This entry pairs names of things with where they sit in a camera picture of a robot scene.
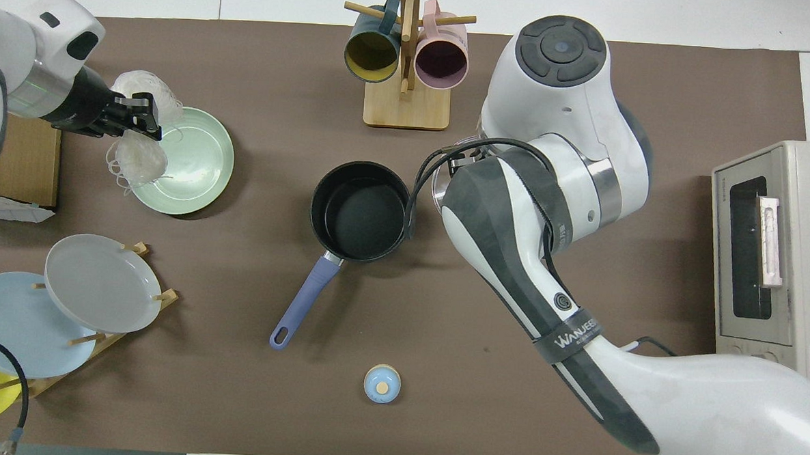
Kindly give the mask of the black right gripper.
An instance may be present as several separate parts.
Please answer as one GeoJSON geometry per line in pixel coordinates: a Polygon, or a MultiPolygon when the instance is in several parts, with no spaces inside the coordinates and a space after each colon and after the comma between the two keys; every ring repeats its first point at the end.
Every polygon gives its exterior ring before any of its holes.
{"type": "Polygon", "coordinates": [[[453,178],[461,167],[473,164],[482,160],[486,155],[484,151],[477,148],[470,149],[455,149],[449,154],[449,173],[448,176],[453,178]]]}

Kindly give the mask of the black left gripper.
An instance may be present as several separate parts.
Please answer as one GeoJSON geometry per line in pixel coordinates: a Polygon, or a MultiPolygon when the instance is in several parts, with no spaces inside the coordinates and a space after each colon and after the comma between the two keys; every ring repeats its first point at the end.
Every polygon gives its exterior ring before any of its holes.
{"type": "Polygon", "coordinates": [[[81,67],[74,77],[69,94],[63,103],[44,116],[51,127],[80,133],[94,138],[122,135],[143,135],[152,141],[161,141],[163,131],[134,128],[132,116],[156,119],[158,108],[154,95],[149,92],[132,94],[131,110],[119,103],[124,95],[107,87],[102,77],[87,66],[81,67]]]}

